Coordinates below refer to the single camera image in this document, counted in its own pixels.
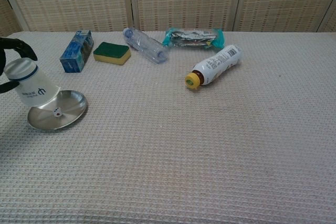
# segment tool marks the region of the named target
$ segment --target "stainless steel saucer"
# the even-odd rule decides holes
[[[77,120],[86,107],[87,100],[82,93],[63,90],[48,103],[30,108],[28,123],[35,129],[56,130]]]

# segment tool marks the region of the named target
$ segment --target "white cup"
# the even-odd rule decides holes
[[[10,81],[18,81],[15,88],[22,103],[29,107],[41,106],[53,99],[60,87],[55,85],[29,58],[9,63],[4,72]]]

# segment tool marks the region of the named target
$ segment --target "yellow sponge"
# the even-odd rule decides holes
[[[131,57],[131,51],[128,46],[103,42],[93,52],[93,56],[97,61],[124,65]]]

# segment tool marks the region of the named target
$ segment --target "green scouring pad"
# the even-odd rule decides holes
[[[93,52],[93,56],[98,61],[124,65],[131,56],[131,51],[128,46],[103,42]]]

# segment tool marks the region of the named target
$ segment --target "black robotic claw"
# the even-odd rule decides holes
[[[6,54],[4,49],[14,49],[17,51],[21,58],[30,58],[32,60],[37,60],[37,56],[32,50],[32,48],[19,39],[9,39],[0,37],[0,76],[4,72],[6,66]],[[9,81],[7,83],[0,85],[0,93],[5,93],[19,85],[18,81]]]

